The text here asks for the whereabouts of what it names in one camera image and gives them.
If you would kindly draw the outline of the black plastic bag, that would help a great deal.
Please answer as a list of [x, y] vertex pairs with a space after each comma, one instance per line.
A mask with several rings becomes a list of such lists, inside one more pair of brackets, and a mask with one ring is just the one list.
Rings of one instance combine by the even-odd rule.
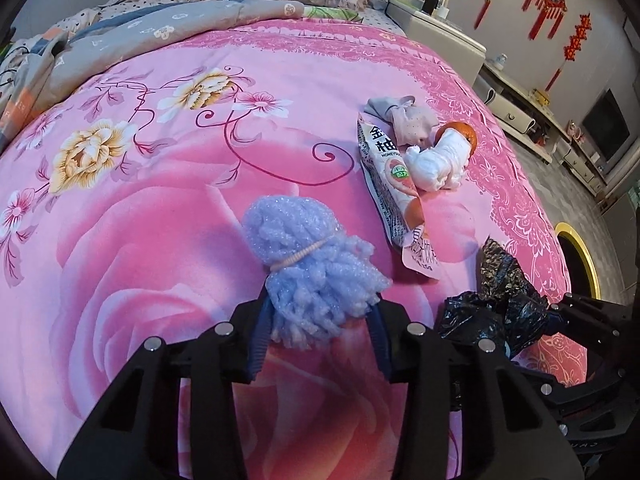
[[437, 333], [457, 344], [488, 339], [513, 359], [544, 333], [548, 307], [518, 259], [488, 238], [478, 254], [477, 290], [445, 300]]

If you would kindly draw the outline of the white foam fruit net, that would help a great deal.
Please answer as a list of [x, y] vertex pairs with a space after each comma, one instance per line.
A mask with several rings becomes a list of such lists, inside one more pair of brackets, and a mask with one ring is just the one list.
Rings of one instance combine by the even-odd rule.
[[313, 198], [262, 196], [242, 225], [268, 271], [271, 339], [286, 348], [309, 350], [340, 336], [392, 284], [371, 262], [374, 246], [348, 234], [333, 210]]

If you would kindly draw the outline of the pomelo snack wrapper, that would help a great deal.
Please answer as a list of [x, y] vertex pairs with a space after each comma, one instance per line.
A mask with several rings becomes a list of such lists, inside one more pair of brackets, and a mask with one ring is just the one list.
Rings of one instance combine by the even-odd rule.
[[442, 268], [425, 229], [422, 200], [392, 138], [358, 117], [360, 165], [386, 237], [408, 270], [439, 280]]

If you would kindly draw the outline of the white tissue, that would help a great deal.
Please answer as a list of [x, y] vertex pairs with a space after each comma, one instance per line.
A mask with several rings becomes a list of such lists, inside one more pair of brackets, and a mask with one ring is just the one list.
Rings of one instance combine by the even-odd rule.
[[468, 141], [449, 129], [438, 144], [430, 148], [420, 150], [409, 146], [404, 162], [416, 187], [433, 193], [458, 188], [472, 155]]

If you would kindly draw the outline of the orange peel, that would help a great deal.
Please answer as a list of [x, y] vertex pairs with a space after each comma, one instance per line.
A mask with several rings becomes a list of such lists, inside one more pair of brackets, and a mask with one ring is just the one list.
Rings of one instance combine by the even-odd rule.
[[477, 135], [472, 126], [466, 122], [446, 122], [446, 124], [443, 124], [435, 133], [434, 144], [437, 145], [445, 132], [449, 129], [460, 133], [470, 144], [471, 154], [474, 154], [477, 148]]

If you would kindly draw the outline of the grey knotted sock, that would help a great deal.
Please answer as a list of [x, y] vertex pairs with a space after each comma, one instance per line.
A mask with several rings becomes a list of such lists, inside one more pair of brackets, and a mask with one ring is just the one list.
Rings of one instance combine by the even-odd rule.
[[437, 116], [431, 107], [416, 104], [414, 96], [371, 98], [364, 111], [391, 125], [399, 146], [432, 146], [432, 131], [438, 125]]

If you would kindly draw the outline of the pink floral bedspread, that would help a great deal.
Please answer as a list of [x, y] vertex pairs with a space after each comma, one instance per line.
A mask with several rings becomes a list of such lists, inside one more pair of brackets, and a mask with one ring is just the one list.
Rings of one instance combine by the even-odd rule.
[[[460, 188], [424, 200], [437, 281], [404, 268], [364, 183], [357, 122], [375, 96], [414, 96], [476, 132]], [[192, 338], [258, 294], [241, 220], [266, 195], [329, 206], [424, 324], [475, 286], [488, 238], [550, 300], [570, 289], [506, 136], [431, 50], [312, 21], [162, 44], [82, 84], [1, 157], [1, 402], [47, 472], [146, 337]]]

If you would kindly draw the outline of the white tv stand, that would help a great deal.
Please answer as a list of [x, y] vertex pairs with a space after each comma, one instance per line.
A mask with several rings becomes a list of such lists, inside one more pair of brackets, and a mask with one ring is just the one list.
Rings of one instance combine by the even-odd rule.
[[592, 196], [597, 197], [598, 200], [604, 196], [605, 178], [578, 142], [560, 134], [555, 142], [554, 154]]

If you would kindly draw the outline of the white coffee table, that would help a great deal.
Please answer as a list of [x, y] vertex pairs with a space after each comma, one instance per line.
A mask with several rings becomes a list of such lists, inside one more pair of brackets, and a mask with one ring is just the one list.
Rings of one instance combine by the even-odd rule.
[[551, 164], [564, 130], [547, 107], [540, 105], [533, 92], [485, 61], [476, 80], [483, 79], [495, 91], [487, 106], [498, 125], [510, 138], [546, 164]]

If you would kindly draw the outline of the yellow pot ornament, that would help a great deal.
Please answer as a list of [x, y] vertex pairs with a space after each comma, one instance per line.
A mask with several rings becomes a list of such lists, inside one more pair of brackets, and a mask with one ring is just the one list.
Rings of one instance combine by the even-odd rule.
[[544, 90], [533, 89], [530, 95], [541, 106], [548, 106], [550, 103], [548, 93]]

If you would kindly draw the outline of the right red knot hanging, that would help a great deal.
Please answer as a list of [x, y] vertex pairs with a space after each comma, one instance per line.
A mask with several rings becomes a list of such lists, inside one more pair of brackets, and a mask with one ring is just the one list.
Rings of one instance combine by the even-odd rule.
[[570, 35], [568, 43], [563, 47], [563, 61], [556, 69], [548, 84], [544, 87], [545, 92], [549, 92], [555, 81], [562, 74], [564, 67], [569, 62], [576, 61], [576, 55], [582, 50], [582, 44], [587, 40], [588, 34], [592, 31], [591, 15], [580, 14], [579, 22], [574, 27], [574, 32]]

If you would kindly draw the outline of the white bedside cabinet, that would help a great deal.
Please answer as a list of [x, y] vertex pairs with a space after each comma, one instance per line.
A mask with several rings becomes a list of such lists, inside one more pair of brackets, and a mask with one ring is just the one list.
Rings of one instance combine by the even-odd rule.
[[468, 84], [485, 62], [486, 48], [448, 21], [449, 0], [439, 0], [432, 15], [422, 12], [424, 0], [387, 0], [385, 14], [405, 35], [437, 53]]

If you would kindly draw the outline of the black thermos bottle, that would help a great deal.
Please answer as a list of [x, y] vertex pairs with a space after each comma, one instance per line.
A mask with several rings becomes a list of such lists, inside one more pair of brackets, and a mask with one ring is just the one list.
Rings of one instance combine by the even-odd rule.
[[422, 12], [427, 15], [432, 15], [434, 10], [438, 7], [439, 0], [424, 0], [422, 6]]

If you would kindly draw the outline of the centre red knot hanging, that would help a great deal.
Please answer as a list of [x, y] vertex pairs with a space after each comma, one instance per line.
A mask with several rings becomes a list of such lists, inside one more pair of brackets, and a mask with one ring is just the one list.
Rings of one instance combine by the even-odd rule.
[[529, 40], [535, 40], [540, 33], [545, 22], [552, 23], [548, 31], [547, 38], [552, 39], [560, 25], [562, 24], [564, 15], [567, 12], [565, 0], [524, 0], [522, 10], [526, 12], [531, 6], [534, 6], [538, 12], [536, 20], [528, 33]]

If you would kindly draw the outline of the black wall television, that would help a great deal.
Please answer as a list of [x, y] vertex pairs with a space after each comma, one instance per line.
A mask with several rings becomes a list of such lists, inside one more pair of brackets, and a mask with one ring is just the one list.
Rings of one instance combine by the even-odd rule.
[[594, 103], [582, 120], [582, 128], [607, 162], [630, 138], [626, 120], [611, 89], [603, 92]]

